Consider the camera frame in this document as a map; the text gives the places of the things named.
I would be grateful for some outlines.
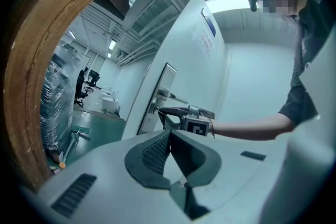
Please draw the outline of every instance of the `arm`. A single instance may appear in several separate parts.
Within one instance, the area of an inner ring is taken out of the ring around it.
[[[278,134],[290,132],[295,125],[283,114],[275,114],[256,122],[222,123],[212,120],[215,134],[246,140],[272,140]]]
[[[290,132],[301,122],[305,89],[299,79],[303,71],[301,37],[295,53],[294,69],[287,102],[278,114],[256,122],[222,123],[212,120],[210,131],[215,134],[246,140],[272,140],[278,134]]]

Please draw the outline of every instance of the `ceiling light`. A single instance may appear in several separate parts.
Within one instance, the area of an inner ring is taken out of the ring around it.
[[[250,8],[248,0],[208,0],[206,1],[211,13],[226,10]]]
[[[75,35],[74,35],[71,31],[69,31],[69,33],[71,34],[71,36],[72,36],[74,39],[76,39]]]
[[[110,50],[113,50],[113,48],[115,47],[115,45],[116,45],[116,42],[115,42],[114,40],[111,40],[109,49],[110,49]]]

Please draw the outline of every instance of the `white wall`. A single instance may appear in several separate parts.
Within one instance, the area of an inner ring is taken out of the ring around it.
[[[113,89],[119,91],[115,98],[119,100],[119,114],[122,119],[126,120],[128,118],[135,97],[153,58],[154,56],[150,55],[120,69]]]
[[[114,89],[120,70],[121,68],[115,62],[105,59],[99,71],[100,79],[97,81],[97,86]]]
[[[235,43],[222,110],[217,120],[258,120],[277,113],[286,102],[293,71],[291,46]]]
[[[151,95],[168,62],[177,70],[171,92],[186,99],[190,104],[214,111],[222,94],[224,67],[224,41],[219,27],[209,12],[217,30],[216,37],[202,17],[202,10],[208,10],[204,0],[190,0],[160,46],[141,85],[125,126],[123,139],[137,134]],[[210,58],[201,41],[203,29],[212,40]],[[166,101],[167,106],[185,104]]]
[[[254,43],[271,44],[293,47],[297,44],[297,26],[290,25],[289,31],[274,31],[261,29],[222,29],[222,36],[226,44]]]

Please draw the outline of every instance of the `wooden frame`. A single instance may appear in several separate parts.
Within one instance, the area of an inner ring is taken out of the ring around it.
[[[44,76],[63,33],[91,1],[16,0],[7,22],[2,136],[18,175],[34,191],[50,176],[39,129]]]

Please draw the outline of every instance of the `office chair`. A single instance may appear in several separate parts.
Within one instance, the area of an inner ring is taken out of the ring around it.
[[[77,84],[76,84],[76,93],[75,93],[75,101],[74,104],[78,104],[80,107],[84,108],[83,105],[83,101],[79,100],[81,98],[85,98],[88,96],[88,91],[86,91],[85,93],[82,92],[82,86],[83,86],[83,82],[84,82],[84,71],[81,70],[79,72],[79,76],[77,79]]]
[[[89,86],[88,87],[84,87],[84,89],[87,89],[86,92],[88,91],[92,91],[93,92],[93,88],[95,87],[97,84],[97,81],[100,79],[99,74],[97,74],[96,76],[92,77],[91,81],[88,82]]]

